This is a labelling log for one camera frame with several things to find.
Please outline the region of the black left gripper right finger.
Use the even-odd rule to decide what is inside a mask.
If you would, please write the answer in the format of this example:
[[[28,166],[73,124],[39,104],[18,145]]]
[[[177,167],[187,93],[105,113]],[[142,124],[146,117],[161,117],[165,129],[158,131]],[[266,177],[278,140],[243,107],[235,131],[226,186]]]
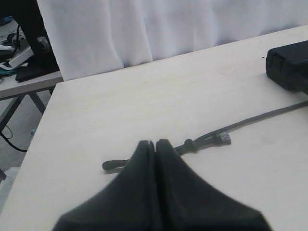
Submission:
[[[198,176],[168,140],[156,143],[156,179],[167,231],[267,231],[262,213]]]

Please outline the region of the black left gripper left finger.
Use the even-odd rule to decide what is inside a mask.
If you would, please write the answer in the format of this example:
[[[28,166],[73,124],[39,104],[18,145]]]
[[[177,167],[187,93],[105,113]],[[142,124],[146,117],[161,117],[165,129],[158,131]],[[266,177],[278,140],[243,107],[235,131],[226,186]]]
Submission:
[[[122,171],[99,193],[63,214],[55,231],[155,231],[154,145],[141,141]]]

